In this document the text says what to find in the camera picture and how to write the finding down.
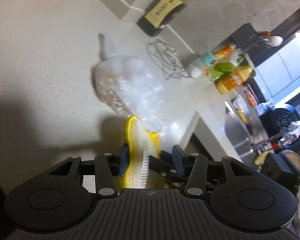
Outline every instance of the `yellow label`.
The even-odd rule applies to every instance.
[[[183,4],[181,0],[160,0],[159,3],[145,15],[145,18],[154,27],[158,28],[164,18],[180,4]]]

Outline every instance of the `bottle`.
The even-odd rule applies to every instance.
[[[148,36],[155,37],[184,7],[181,0],[154,0],[137,25]]]
[[[217,52],[215,52],[214,58],[216,60],[222,60],[224,57],[228,56],[230,54],[231,51],[233,51],[235,49],[236,45],[234,43],[230,43],[228,46],[224,47],[221,50],[218,50]]]
[[[229,74],[226,74],[216,80],[215,85],[220,94],[226,94],[237,86],[245,82],[253,69],[250,66],[239,66]]]

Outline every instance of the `ribbed black surface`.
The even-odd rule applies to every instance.
[[[177,189],[125,189],[100,200],[88,218],[62,232],[35,234],[16,229],[8,240],[292,240],[287,229],[244,233],[219,222],[201,200]]]

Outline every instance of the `dish soap bottle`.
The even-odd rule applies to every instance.
[[[137,24],[148,36],[155,37],[185,6],[182,0],[154,0]]]
[[[250,67],[249,65],[239,66],[236,67],[236,69],[232,73],[220,77],[215,82],[216,87],[219,90],[220,94],[226,94],[232,89],[241,85],[249,78],[252,71],[253,68]]]

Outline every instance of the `yellow bottle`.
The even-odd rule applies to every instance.
[[[232,73],[216,80],[215,84],[220,94],[226,94],[245,82],[253,69],[250,66],[239,66]]]

